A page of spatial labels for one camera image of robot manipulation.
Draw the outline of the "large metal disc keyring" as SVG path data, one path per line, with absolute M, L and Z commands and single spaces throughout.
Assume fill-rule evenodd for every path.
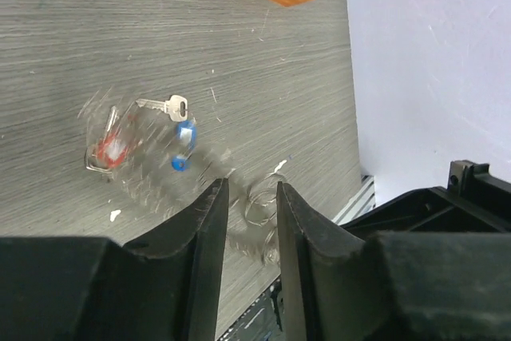
M 276 187 L 286 177 L 278 169 L 244 175 L 229 149 L 199 137 L 198 122 L 189 107 L 196 121 L 196 147 L 187 169 L 175 171 L 171 158 L 181 153 L 173 139 L 176 124 L 161 111 L 138 107 L 138 98 L 143 97 L 115 96 L 111 89 L 99 89 L 81 107 L 78 116 L 85 123 L 86 147 L 100 136 L 112 105 L 133 117 L 132 152 L 111 173 L 99 173 L 117 182 L 145 211 L 164 218 L 191 204 L 214 180 L 225 179 L 229 187 L 228 211 L 240 221 L 239 225 L 228 226 L 228 246 L 261 264 L 279 264 Z

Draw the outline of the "silver key with blue tag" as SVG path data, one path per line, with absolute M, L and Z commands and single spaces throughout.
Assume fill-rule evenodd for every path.
M 138 98 L 136 103 L 141 108 L 161 111 L 176 124 L 173 139 L 180 146 L 181 153 L 172 156 L 171 166 L 177 172 L 184 172 L 196 147 L 197 137 L 196 121 L 189 112 L 188 100 L 181 95 L 171 95 L 165 101 Z

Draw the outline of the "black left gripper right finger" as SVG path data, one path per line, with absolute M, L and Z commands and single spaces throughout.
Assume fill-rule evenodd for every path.
M 509 339 L 510 232 L 363 240 L 287 183 L 277 213 L 287 339 Z

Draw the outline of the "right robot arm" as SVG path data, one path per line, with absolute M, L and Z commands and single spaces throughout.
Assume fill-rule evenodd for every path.
M 450 163 L 448 185 L 402 194 L 344 224 L 365 240 L 376 232 L 510 232 L 510 183 L 488 164 Z

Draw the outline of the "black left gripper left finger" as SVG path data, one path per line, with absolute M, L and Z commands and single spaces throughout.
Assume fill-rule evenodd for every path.
M 106 237 L 4 237 L 4 340 L 213 340 L 229 183 L 119 245 Z

